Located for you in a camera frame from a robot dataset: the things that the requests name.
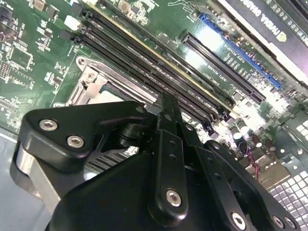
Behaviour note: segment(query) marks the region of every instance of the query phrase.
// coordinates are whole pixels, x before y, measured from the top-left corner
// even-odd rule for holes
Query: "capacitor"
[[[276,147],[273,143],[273,141],[271,139],[266,139],[265,140],[265,145],[266,147],[270,150],[270,151],[275,151],[276,150]]]
[[[256,134],[251,136],[251,140],[252,140],[252,142],[255,144],[255,146],[257,148],[262,146],[262,142],[261,142],[260,138]]]
[[[246,125],[244,121],[238,123],[237,127],[242,134],[246,134],[249,131],[249,127]]]
[[[233,139],[235,139],[235,140],[238,140],[242,137],[242,134],[240,133],[240,131],[237,128],[233,128],[231,130],[231,134],[232,134]]]

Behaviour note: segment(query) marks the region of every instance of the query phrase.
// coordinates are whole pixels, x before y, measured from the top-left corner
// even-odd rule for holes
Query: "black ram slot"
[[[130,59],[130,62],[126,62],[123,58],[120,58],[114,52],[109,51],[104,45],[103,46],[100,45],[99,41],[94,41],[93,38],[85,37],[83,39],[83,44],[91,48],[93,51],[97,52],[103,58],[107,58],[107,60],[112,59],[121,66],[128,65],[130,68],[134,70],[134,72],[137,72],[139,75],[142,75],[143,79],[144,77],[147,77],[150,81],[153,82],[150,86],[157,87],[158,93],[166,91],[176,96],[177,99],[180,101],[181,107],[185,110],[185,112],[187,112],[189,115],[192,115],[192,117],[196,118],[198,121],[210,121],[209,115],[205,114],[204,111],[200,111],[197,107],[194,106],[194,103],[187,101],[186,100],[187,97],[185,97],[185,94],[183,95],[181,92],[175,91],[172,88],[164,86],[160,81],[155,81],[156,78],[153,75],[150,75],[146,71],[142,70],[138,62],[134,64],[133,59]]]
[[[129,46],[132,48],[131,51],[136,51],[138,54],[141,54],[144,58],[155,64],[159,67],[163,72],[168,74],[171,77],[176,77],[175,79],[179,82],[181,82],[186,87],[190,88],[190,91],[188,94],[196,95],[195,100],[200,101],[201,103],[205,102],[209,104],[211,107],[215,108],[218,112],[223,112],[224,109],[222,109],[221,105],[218,104],[215,100],[213,100],[210,97],[202,97],[204,95],[203,92],[201,92],[200,89],[194,87],[194,85],[187,81],[181,74],[177,73],[174,69],[172,69],[169,65],[162,62],[162,60],[158,59],[154,54],[151,52],[148,52],[145,48],[143,48],[140,44],[138,44],[134,39],[132,39],[130,36],[128,36],[125,32],[123,32],[121,29],[117,28],[113,24],[111,24],[107,19],[102,17],[100,14],[92,14],[90,12],[86,12],[84,14],[85,18],[89,20],[94,26],[98,28],[104,28],[108,29],[110,32],[112,32],[116,37],[121,38]]]
[[[200,72],[198,70],[196,70],[194,67],[192,67],[188,62],[186,62],[185,60],[183,60],[181,57],[179,57],[173,50],[171,50],[168,46],[166,46],[165,44],[163,44],[160,40],[158,40],[155,36],[153,36],[152,34],[150,34],[147,30],[145,30],[142,26],[140,26],[139,24],[135,23],[132,20],[129,20],[128,17],[123,14],[117,7],[115,7],[114,5],[112,5],[111,3],[109,3],[107,0],[100,0],[100,3],[102,5],[104,5],[106,8],[108,8],[109,10],[111,10],[114,14],[116,14],[119,18],[121,18],[122,20],[125,21],[126,24],[129,25],[130,28],[133,28],[136,30],[136,32],[138,32],[139,34],[147,37],[149,40],[151,40],[152,42],[154,42],[159,48],[161,48],[163,51],[167,51],[167,53],[172,57],[171,61],[174,62],[175,60],[175,64],[178,65],[180,64],[185,70],[184,71],[188,71],[191,76],[195,76],[198,77],[199,79],[203,79],[203,76],[200,74]],[[235,105],[234,100],[227,95],[227,93],[225,93],[222,89],[220,89],[219,87],[217,87],[216,85],[214,85],[210,80],[208,79],[203,79],[203,81],[205,81],[211,88],[208,88],[209,91],[211,91],[212,93],[216,93],[219,94],[221,97],[223,97],[230,106]]]
[[[253,101],[260,104],[264,100],[266,100],[265,96],[262,95],[254,86],[252,86],[245,78],[240,76],[231,67],[226,65],[222,59],[220,59],[210,49],[204,46],[193,35],[188,33],[183,40],[183,44],[185,44],[189,49],[196,52],[200,57],[203,58],[206,63],[215,66],[216,70],[222,76],[224,76],[228,81],[233,83],[237,89],[249,96]]]
[[[166,84],[167,86],[172,85],[174,83],[176,83],[176,80],[173,79],[170,82],[170,80],[168,78],[166,78],[163,74],[161,74],[160,72],[158,72],[155,68],[151,67],[151,65],[148,65],[143,59],[140,59],[139,55],[134,54],[133,52],[131,52],[130,49],[128,49],[127,47],[123,46],[122,44],[118,43],[117,41],[115,41],[113,38],[107,36],[106,34],[104,34],[102,31],[99,31],[96,28],[91,28],[86,35],[92,36],[94,38],[96,38],[98,41],[102,42],[103,44],[107,45],[108,47],[112,48],[113,51],[117,51],[118,53],[120,53],[121,55],[126,56],[127,58],[132,58],[134,57],[137,61],[136,63],[138,63],[139,65],[142,65],[144,70],[147,70],[148,73],[152,73],[153,75],[156,75],[159,80],[161,82],[164,82],[164,84]],[[206,111],[209,115],[213,116],[213,119],[218,119],[218,117],[215,118],[215,115],[218,116],[218,114],[212,110],[210,110],[209,108],[207,108],[206,105],[204,105],[205,102],[200,101],[200,103],[202,104],[198,104],[198,101],[196,101],[196,98],[191,96],[189,94],[189,90],[190,89],[186,89],[186,87],[184,88],[184,84],[178,82],[177,85],[182,88],[183,91],[185,91],[185,95],[187,98],[189,98],[191,100],[191,102],[193,102],[193,104],[195,104],[196,106],[198,106],[199,108],[202,108],[202,111]]]

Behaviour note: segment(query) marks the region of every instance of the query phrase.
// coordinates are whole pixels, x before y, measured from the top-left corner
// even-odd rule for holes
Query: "integrated circuit chip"
[[[0,7],[0,20],[3,21],[4,19],[10,19],[12,12],[6,9],[5,7]]]
[[[132,6],[132,7],[131,7],[131,11],[133,11],[135,14],[138,14],[139,8],[136,7],[136,6]]]
[[[0,23],[0,41],[15,40],[17,32],[4,23]]]
[[[47,3],[44,0],[35,0],[33,7],[42,12],[46,10]]]
[[[48,7],[48,17],[54,18],[56,14],[57,14],[57,10],[53,8],[52,6],[49,6]]]
[[[20,49],[14,48],[11,54],[11,61],[26,69],[30,60],[30,56]]]

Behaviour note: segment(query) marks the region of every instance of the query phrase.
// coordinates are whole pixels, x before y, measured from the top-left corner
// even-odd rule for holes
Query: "screw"
[[[39,127],[45,131],[55,131],[58,128],[58,124],[54,120],[43,119],[39,122]]]
[[[137,112],[140,112],[140,113],[144,113],[144,108],[142,108],[142,107],[136,107],[136,111]]]
[[[73,148],[81,148],[85,142],[80,136],[69,136],[67,138],[67,144]]]
[[[296,228],[295,224],[293,223],[293,221],[291,221],[291,219],[289,219],[288,217],[284,217],[284,219],[293,229]]]
[[[84,65],[86,62],[85,62],[85,60],[84,59],[79,59],[78,60],[78,64],[79,65]]]
[[[88,74],[88,78],[89,78],[90,80],[93,80],[94,77],[95,77],[95,75],[94,75],[93,73],[89,73],[89,74]]]
[[[276,224],[279,228],[281,228],[281,229],[284,228],[284,224],[283,224],[283,222],[279,219],[279,217],[273,216],[273,221],[275,222],[275,224]]]
[[[246,229],[245,221],[238,213],[231,213],[231,218],[240,230]]]
[[[189,131],[192,131],[192,130],[193,130],[192,126],[190,126],[189,124],[186,124],[186,128],[187,128]]]
[[[218,144],[213,143],[213,146],[214,146],[215,149],[219,150],[219,145]]]
[[[174,190],[168,190],[166,193],[167,201],[174,207],[179,207],[181,204],[180,195]]]
[[[169,116],[168,114],[165,114],[165,118],[169,121],[171,121],[171,116]]]

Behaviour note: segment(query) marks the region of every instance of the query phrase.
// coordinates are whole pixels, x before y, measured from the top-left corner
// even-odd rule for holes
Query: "ram slot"
[[[180,73],[171,68],[168,64],[164,63],[153,53],[140,46],[134,39],[124,33],[121,29],[114,26],[103,16],[100,14],[92,14],[91,12],[84,13],[84,16],[97,29],[104,31],[108,30],[115,38],[119,38],[126,42],[132,53],[136,56],[144,58],[147,62],[151,62],[156,67],[156,70],[159,70],[163,72],[165,76],[173,77],[175,81],[180,82],[182,86],[185,86],[185,88],[188,89],[187,94],[194,97],[195,101],[199,101],[212,111],[215,110],[216,114],[218,113],[221,117],[224,117],[225,114],[228,113],[228,111],[223,108],[221,104],[217,103],[210,97],[204,97],[204,93],[200,89],[196,88],[190,81],[186,80]]]
[[[240,76],[228,65],[224,64],[223,60],[215,55],[210,49],[205,47],[193,35],[187,33],[183,39],[183,44],[202,57],[206,63],[214,66],[219,74],[224,76],[228,81],[234,84],[238,90],[249,96],[254,102],[260,104],[266,100],[265,96],[262,95],[254,86],[252,86],[245,78]]]
[[[169,88],[169,86],[164,85],[157,77],[151,74],[148,74],[148,70],[144,70],[140,66],[140,61],[136,61],[132,57],[128,59],[123,59],[120,57],[119,54],[116,54],[114,51],[110,51],[105,44],[102,44],[100,41],[96,40],[95,38],[85,37],[82,39],[83,45],[91,48],[94,52],[98,53],[102,58],[107,61],[116,62],[118,66],[121,66],[122,69],[126,69],[128,73],[133,74],[133,77],[136,78],[141,83],[147,82],[149,83],[147,86],[151,87],[155,92],[162,93],[164,91],[174,95],[180,101],[181,108],[187,114],[194,117],[196,120],[203,123],[204,121],[210,121],[211,117],[209,114],[204,113],[200,110],[200,108],[196,107],[195,104],[191,101],[187,100],[185,94],[181,91],[177,91],[174,88]]]
[[[115,15],[117,15],[121,20],[125,22],[125,24],[128,24],[131,29],[134,29],[138,34],[141,34],[145,37],[147,37],[149,40],[155,43],[156,46],[158,46],[160,49],[162,49],[166,53],[166,57],[171,60],[175,65],[178,66],[178,68],[182,68],[184,72],[189,73],[193,78],[196,79],[202,79],[206,85],[203,86],[207,88],[210,92],[219,95],[227,102],[228,105],[233,106],[235,105],[234,100],[232,97],[230,97],[227,93],[225,93],[222,89],[217,87],[215,84],[213,84],[208,79],[203,79],[202,74],[196,70],[194,67],[192,67],[188,62],[183,60],[180,56],[178,56],[173,50],[171,50],[168,46],[163,44],[160,40],[158,40],[155,36],[153,36],[151,33],[149,33],[147,30],[145,30],[142,26],[140,26],[138,23],[135,23],[134,21],[130,20],[125,14],[123,14],[117,7],[115,7],[113,4],[109,3],[107,0],[100,0],[100,4],[105,6],[107,9],[111,10]]]

